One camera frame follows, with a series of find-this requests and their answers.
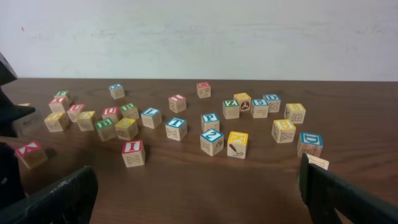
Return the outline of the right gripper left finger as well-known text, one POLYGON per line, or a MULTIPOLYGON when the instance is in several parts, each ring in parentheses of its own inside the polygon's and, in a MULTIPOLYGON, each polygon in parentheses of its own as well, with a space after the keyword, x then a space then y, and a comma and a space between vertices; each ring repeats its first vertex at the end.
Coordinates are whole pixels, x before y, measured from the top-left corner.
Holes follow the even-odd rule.
POLYGON ((1 210, 1 223, 89 223, 98 193, 94 170, 85 166, 1 210))

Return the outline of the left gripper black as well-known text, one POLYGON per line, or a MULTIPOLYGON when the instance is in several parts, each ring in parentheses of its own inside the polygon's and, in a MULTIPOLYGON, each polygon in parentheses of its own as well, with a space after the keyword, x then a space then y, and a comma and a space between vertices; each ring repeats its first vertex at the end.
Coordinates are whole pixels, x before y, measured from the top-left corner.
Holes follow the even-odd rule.
MULTIPOLYGON (((14 80, 17 76, 8 61, 1 54, 1 85, 14 80)), ((21 118, 22 113, 1 90, 1 136, 16 137, 12 122, 21 118)), ((26 197, 20 177, 19 162, 15 150, 1 142, 1 208, 6 208, 26 197)))

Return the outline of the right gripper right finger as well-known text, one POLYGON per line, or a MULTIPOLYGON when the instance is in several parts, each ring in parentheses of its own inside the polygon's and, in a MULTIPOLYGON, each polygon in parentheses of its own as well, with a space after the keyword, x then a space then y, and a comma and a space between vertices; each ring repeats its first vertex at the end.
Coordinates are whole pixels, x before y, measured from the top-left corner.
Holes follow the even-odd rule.
POLYGON ((298 185, 314 223, 341 223, 339 213, 353 223, 397 224, 397 207, 387 203, 311 163, 303 154, 298 185))

